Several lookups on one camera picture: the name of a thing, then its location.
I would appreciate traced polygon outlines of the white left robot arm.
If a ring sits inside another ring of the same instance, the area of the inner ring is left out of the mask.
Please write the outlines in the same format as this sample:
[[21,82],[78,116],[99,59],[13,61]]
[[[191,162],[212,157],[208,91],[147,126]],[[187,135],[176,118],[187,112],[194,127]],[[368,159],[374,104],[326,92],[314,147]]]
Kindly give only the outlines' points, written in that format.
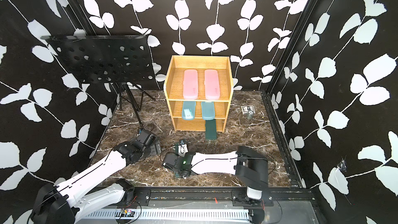
[[130,204],[134,186],[125,179],[93,192],[110,175],[137,163],[141,158],[161,153],[158,140],[123,142],[99,162],[57,185],[46,184],[37,194],[28,220],[35,224],[75,224],[89,214],[114,203]]

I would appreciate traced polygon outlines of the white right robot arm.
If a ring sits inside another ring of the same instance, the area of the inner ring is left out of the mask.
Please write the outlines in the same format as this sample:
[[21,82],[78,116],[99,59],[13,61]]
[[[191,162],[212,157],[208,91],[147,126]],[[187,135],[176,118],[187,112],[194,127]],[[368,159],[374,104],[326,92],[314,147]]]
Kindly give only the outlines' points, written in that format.
[[247,146],[223,154],[167,153],[162,165],[178,178],[208,173],[231,174],[246,185],[246,196],[261,200],[268,190],[268,158]]

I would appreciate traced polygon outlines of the light blue pencil case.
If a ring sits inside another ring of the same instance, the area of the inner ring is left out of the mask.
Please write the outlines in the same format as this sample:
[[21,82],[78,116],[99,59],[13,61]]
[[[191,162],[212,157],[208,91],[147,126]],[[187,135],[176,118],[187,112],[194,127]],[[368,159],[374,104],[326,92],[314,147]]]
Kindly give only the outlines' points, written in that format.
[[193,120],[195,118],[196,101],[184,101],[182,105],[181,118]]
[[206,121],[215,119],[215,105],[214,102],[201,102],[202,119]]

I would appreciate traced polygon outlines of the pink pencil case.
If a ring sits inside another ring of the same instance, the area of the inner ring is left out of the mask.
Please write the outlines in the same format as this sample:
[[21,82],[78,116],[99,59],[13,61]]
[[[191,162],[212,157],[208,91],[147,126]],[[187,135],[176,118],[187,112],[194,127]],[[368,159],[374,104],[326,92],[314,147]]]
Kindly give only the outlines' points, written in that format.
[[185,100],[196,100],[199,95],[198,71],[187,69],[183,75],[183,98]]
[[205,97],[207,100],[220,99],[220,84],[218,71],[215,69],[206,69],[204,71]]

